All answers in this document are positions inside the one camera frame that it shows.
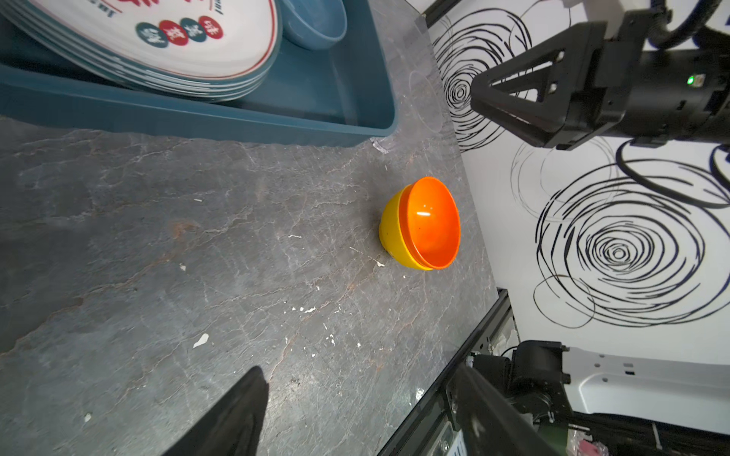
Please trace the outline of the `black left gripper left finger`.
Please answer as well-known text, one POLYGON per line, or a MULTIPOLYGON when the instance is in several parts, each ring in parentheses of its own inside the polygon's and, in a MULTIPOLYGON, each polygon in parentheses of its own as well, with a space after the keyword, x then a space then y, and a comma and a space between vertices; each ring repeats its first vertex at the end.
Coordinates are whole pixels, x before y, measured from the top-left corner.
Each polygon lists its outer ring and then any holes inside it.
POLYGON ((269 384, 255 366, 163 456, 256 455, 268 397, 269 384))

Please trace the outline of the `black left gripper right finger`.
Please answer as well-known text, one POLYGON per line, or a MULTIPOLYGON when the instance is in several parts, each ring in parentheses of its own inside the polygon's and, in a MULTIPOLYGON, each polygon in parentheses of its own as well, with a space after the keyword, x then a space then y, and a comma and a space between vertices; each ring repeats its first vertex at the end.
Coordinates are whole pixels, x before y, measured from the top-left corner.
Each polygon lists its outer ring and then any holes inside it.
POLYGON ((554 455, 556 452, 476 370, 458 366, 450 382, 455 419, 469 455, 554 455))

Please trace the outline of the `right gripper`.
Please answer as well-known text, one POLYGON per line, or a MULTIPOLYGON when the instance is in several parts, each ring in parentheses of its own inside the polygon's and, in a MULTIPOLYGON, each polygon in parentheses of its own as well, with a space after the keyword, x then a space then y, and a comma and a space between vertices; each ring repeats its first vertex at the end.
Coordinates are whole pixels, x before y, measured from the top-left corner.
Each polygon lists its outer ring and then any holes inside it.
POLYGON ((729 143, 729 30, 711 28, 719 1, 686 1, 678 25, 665 1, 595 1, 592 17, 471 82, 471 109, 537 147, 568 149, 585 135, 587 76, 605 37, 642 51, 628 69, 624 117, 608 137, 662 146, 729 143))

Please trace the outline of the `orange bowl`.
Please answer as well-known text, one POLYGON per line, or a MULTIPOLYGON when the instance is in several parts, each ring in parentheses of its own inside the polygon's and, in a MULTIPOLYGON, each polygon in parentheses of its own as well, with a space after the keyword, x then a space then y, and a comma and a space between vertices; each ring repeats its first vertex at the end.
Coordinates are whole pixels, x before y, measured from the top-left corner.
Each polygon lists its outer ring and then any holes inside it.
POLYGON ((454 262, 461 222, 454 197, 441 180, 424 177, 405 187, 398 215, 406 248, 416 262, 431 270, 444 270, 454 262))

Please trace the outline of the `yellow bowl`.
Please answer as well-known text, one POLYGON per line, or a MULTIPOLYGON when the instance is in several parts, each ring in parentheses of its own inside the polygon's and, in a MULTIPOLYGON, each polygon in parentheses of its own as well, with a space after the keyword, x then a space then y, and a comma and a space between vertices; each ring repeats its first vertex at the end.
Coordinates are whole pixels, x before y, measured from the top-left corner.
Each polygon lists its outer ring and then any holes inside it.
POLYGON ((393 196, 385 206, 378 227, 380 243, 387 253, 402 266, 419 271, 432 271, 432 268, 422 265, 411 254, 401 232, 399 209, 405 191, 406 187, 393 196))

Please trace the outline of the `blue bowl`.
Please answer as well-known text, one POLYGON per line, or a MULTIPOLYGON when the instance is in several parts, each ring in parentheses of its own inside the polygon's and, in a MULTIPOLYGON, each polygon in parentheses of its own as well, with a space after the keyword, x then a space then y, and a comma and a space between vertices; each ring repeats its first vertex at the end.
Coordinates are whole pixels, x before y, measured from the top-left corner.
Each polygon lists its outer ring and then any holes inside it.
POLYGON ((282 0, 283 34, 291 43, 310 51, 326 51, 348 32, 341 0, 282 0))

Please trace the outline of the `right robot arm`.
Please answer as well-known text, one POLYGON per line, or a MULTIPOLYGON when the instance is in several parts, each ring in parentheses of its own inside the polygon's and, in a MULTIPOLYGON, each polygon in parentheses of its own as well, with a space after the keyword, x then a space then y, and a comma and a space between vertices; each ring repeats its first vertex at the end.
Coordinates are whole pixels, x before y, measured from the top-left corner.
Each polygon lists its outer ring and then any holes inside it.
POLYGON ((466 157, 526 339, 574 410, 729 429, 729 7, 479 1, 466 157))

